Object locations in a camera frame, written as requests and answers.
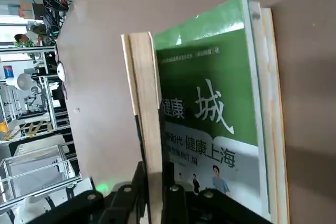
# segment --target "white surface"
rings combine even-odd
[[[268,191],[267,191],[267,171],[265,161],[265,147],[264,147],[264,133],[263,133],[263,121],[261,117],[261,104],[260,104],[260,89],[258,82],[258,71],[256,64],[255,45],[253,41],[252,24],[250,20],[250,12],[248,6],[248,0],[243,0],[243,12],[245,20],[245,34],[247,50],[249,55],[249,65],[251,69],[251,82],[253,90],[253,100],[256,114],[256,129],[259,149],[259,183],[260,183],[260,196],[263,203],[262,216],[267,218],[269,216],[268,209]]]
[[[63,66],[63,63],[60,62],[58,65],[57,65],[57,75],[58,77],[62,80],[62,81],[65,81],[66,79],[66,76],[65,76],[65,70],[64,70],[64,66]]]

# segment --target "book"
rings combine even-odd
[[[258,4],[252,12],[249,0],[229,0],[155,35],[163,148],[186,190],[215,188],[274,223],[286,223],[278,218],[280,206],[286,208],[279,185],[286,180],[279,172],[280,166],[286,170],[281,99],[279,86],[269,88],[278,80],[277,66],[272,78],[268,72],[275,42],[264,23],[254,22],[263,18],[271,29],[269,13]]]
[[[161,223],[162,152],[159,123],[161,89],[158,63],[150,33],[122,35],[133,113],[148,179],[148,211],[153,224]]]

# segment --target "window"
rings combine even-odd
[[[3,61],[13,61],[13,60],[31,60],[28,54],[8,54],[0,55],[0,60]]]

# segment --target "screw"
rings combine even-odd
[[[179,187],[177,185],[173,185],[170,187],[170,191],[178,191]]]
[[[212,192],[210,192],[210,191],[207,191],[207,192],[204,194],[204,196],[207,197],[207,198],[209,198],[209,199],[211,199],[211,198],[214,196],[214,194],[213,194]]]
[[[93,200],[93,199],[95,199],[96,198],[96,196],[94,195],[94,194],[90,194],[89,196],[88,196],[88,200]]]

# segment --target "cartoon person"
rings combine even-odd
[[[197,181],[196,174],[193,174],[193,184],[194,184],[194,193],[199,194],[200,185],[199,185],[199,182]]]
[[[213,165],[212,170],[215,173],[215,176],[212,177],[212,185],[218,191],[227,196],[230,196],[230,190],[227,186],[226,182],[220,177],[219,167],[217,165]]]

